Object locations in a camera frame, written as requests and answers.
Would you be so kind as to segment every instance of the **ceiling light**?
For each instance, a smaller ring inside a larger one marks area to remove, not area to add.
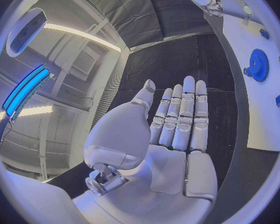
[[[33,107],[33,108],[27,108],[23,109],[19,116],[28,116],[33,114],[41,114],[41,113],[52,113],[53,112],[53,106],[42,106],[42,107]],[[0,112],[0,119],[3,118],[5,112]]]
[[[110,47],[116,51],[121,52],[121,49],[107,41],[104,41],[103,39],[100,39],[94,35],[91,35],[89,33],[83,32],[83,31],[79,31],[70,27],[66,27],[66,26],[62,26],[62,25],[57,25],[57,24],[52,24],[52,23],[47,23],[45,24],[44,28],[50,28],[50,29],[55,29],[55,30],[59,30],[59,31],[65,31],[65,32],[69,32],[69,33],[73,33],[75,35],[79,35],[79,36],[83,36],[85,38],[88,38],[90,40],[93,40],[95,42],[98,42],[102,45],[105,45],[107,47]]]

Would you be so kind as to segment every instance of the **blue light strip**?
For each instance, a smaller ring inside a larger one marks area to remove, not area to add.
[[[16,87],[15,89],[12,91],[12,93],[10,94],[10,96],[7,98],[7,100],[4,102],[3,106],[2,106],[2,110],[6,110],[8,108],[8,106],[10,105],[10,103],[12,102],[12,100],[14,99],[14,97],[20,92],[20,90],[30,81],[32,80],[32,78],[34,76],[36,76],[38,73],[40,73],[42,70],[45,69],[45,64],[42,64],[41,66],[39,66],[38,68],[36,68],[34,71],[32,71],[29,75],[26,76],[25,79],[23,79]]]
[[[51,76],[48,75],[46,76],[40,83],[38,83],[32,91],[30,91],[30,93],[24,98],[24,100],[20,103],[20,105],[17,107],[17,109],[15,110],[12,118],[11,118],[11,122],[14,123],[15,120],[17,119],[17,117],[19,116],[19,114],[21,113],[21,111],[23,110],[23,108],[25,107],[25,105],[30,101],[30,99],[32,98],[32,96],[45,84],[47,83],[49,80],[51,79]]]
[[[17,109],[17,107],[20,105],[20,103],[25,99],[27,94],[30,93],[31,90],[34,89],[34,87],[41,82],[45,77],[50,75],[50,71],[48,69],[44,69],[39,74],[37,74],[35,77],[33,77],[21,90],[18,92],[18,94],[14,97],[11,104],[8,106],[6,112],[9,116],[12,116],[14,111]]]

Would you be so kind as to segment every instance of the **air vent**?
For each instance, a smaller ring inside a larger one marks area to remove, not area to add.
[[[73,66],[84,72],[86,75],[89,75],[95,62],[96,60],[92,56],[85,51],[81,51],[74,61]]]

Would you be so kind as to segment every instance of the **blue gear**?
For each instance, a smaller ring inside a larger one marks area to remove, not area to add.
[[[270,65],[263,50],[255,49],[250,57],[250,72],[254,80],[263,82],[269,75]]]

